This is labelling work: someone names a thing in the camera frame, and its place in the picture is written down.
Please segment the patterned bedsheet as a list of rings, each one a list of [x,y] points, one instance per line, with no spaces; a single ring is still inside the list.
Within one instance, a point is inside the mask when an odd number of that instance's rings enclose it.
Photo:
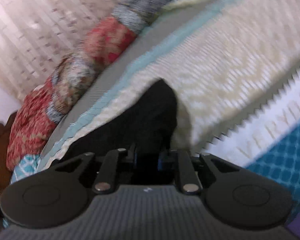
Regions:
[[[158,45],[116,61],[91,88],[113,86],[65,119],[38,171],[121,114],[156,79],[178,97],[172,147],[210,153],[289,188],[300,212],[300,0],[216,0]]]

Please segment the floral striped curtain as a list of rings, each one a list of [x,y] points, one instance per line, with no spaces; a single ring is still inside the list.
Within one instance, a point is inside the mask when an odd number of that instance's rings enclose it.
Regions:
[[[0,86],[23,100],[120,0],[0,0]]]

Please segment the black pants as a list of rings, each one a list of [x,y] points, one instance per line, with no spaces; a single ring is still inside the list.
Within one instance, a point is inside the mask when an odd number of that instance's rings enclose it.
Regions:
[[[134,146],[138,178],[150,181],[158,171],[159,156],[170,149],[176,126],[177,97],[160,79],[121,115],[73,142],[53,165],[87,152],[104,156],[111,150]]]

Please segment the teal lattice pillow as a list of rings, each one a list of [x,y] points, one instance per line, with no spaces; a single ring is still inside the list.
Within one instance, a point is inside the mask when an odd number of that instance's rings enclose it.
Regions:
[[[27,178],[37,172],[37,167],[40,163],[40,155],[39,154],[27,154],[25,155],[21,161],[19,161],[18,165],[15,166],[12,177],[10,180],[10,184],[13,184],[21,179]]]

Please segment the red floral patchwork quilt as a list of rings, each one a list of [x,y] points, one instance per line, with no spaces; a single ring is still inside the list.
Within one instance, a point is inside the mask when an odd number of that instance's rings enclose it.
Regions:
[[[208,0],[121,0],[17,111],[7,148],[12,171],[28,154],[39,154],[62,118],[95,79],[162,13]]]

